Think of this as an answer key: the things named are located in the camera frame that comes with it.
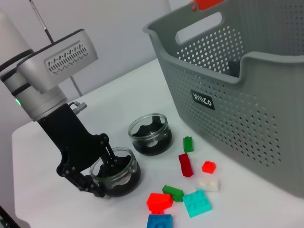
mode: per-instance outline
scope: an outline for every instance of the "glass bowl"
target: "glass bowl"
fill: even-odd
[[[172,133],[167,118],[162,114],[149,114],[135,120],[128,134],[134,148],[145,155],[165,152],[171,144]]]
[[[116,156],[115,167],[119,172],[110,175],[99,158],[90,168],[90,175],[109,196],[123,196],[133,191],[139,182],[141,169],[133,152],[126,147],[113,148]]]

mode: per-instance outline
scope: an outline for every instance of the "table surface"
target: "table surface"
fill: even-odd
[[[56,167],[61,161],[58,148],[36,122],[16,130],[13,168],[16,215],[32,228],[144,228],[151,192],[164,185],[195,191],[197,178],[221,179],[220,192],[207,192],[213,210],[189,218],[183,203],[174,203],[165,213],[173,215],[174,228],[302,228],[304,200],[275,187],[223,155],[193,132],[178,116],[158,60],[77,99],[87,108],[78,118],[91,134],[107,133],[112,147],[131,148],[142,169],[136,190],[120,198],[97,198],[80,192]],[[167,116],[173,134],[172,146],[163,154],[147,157],[132,146],[127,130],[138,117],[149,113]],[[190,153],[194,176],[183,177],[178,155],[183,137],[192,136],[195,152]],[[214,161],[213,174],[201,166]]]

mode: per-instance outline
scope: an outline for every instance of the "laundry basket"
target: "laundry basket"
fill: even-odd
[[[217,12],[216,27],[176,41],[178,31]],[[194,2],[143,29],[180,117],[223,153],[299,197],[303,12],[304,0],[224,0],[206,10]]]

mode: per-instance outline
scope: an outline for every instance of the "red object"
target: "red object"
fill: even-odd
[[[200,10],[206,10],[216,4],[221,3],[224,0],[194,0],[199,5]]]
[[[163,214],[163,210],[170,208],[172,204],[173,199],[169,194],[151,193],[147,201],[152,214]]]
[[[193,171],[191,168],[190,160],[187,153],[183,153],[179,155],[181,172],[184,177],[191,177],[193,175]]]
[[[215,165],[214,162],[206,161],[206,162],[203,164],[203,166],[201,167],[201,169],[203,170],[203,172],[213,173],[216,167],[217,167],[217,166]]]

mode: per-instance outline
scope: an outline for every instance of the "white wall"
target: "white wall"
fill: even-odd
[[[169,12],[168,0],[34,0],[54,40],[84,28],[99,60],[75,75],[88,93],[156,58],[144,25]],[[50,44],[28,0],[3,0],[0,8],[37,51]],[[78,97],[70,80],[60,88]],[[0,205],[15,219],[11,134],[30,121],[3,83],[0,83]]]

